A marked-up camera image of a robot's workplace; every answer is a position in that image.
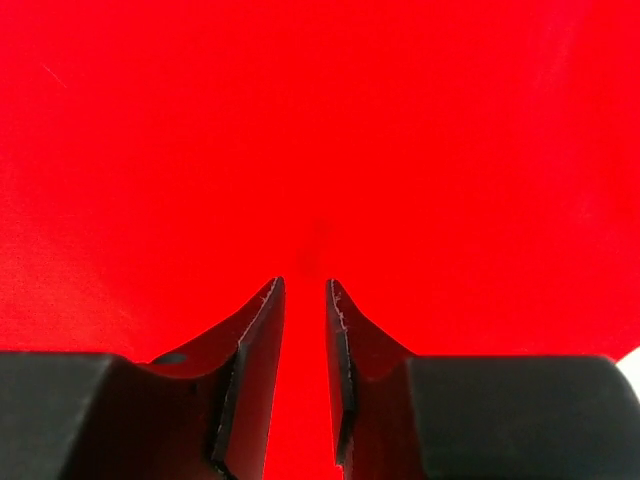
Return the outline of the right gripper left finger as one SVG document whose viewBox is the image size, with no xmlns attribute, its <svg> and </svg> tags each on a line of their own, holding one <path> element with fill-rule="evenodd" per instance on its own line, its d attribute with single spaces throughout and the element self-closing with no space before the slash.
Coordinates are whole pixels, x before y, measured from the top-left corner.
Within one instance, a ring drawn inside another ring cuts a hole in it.
<svg viewBox="0 0 640 480">
<path fill-rule="evenodd" d="M 5 479 L 259 479 L 284 326 L 274 278 L 149 363 L 3 352 Z"/>
</svg>

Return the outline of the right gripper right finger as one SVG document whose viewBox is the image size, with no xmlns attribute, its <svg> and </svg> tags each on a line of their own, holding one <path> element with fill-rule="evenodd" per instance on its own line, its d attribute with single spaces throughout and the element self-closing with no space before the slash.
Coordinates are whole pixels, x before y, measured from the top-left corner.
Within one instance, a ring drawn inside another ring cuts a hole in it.
<svg viewBox="0 0 640 480">
<path fill-rule="evenodd" d="M 639 399 L 593 355 L 416 354 L 326 285 L 336 464 L 347 479 L 635 479 Z"/>
</svg>

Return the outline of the red t shirt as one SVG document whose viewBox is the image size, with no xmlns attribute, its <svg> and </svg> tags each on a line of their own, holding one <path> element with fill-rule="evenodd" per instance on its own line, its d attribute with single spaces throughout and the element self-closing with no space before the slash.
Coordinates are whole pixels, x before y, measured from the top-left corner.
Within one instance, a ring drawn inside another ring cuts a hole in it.
<svg viewBox="0 0 640 480">
<path fill-rule="evenodd" d="M 286 282 L 265 475 L 336 479 L 324 292 L 420 354 L 639 345 L 635 1 L 5 1 L 1 346 L 149 361 Z"/>
</svg>

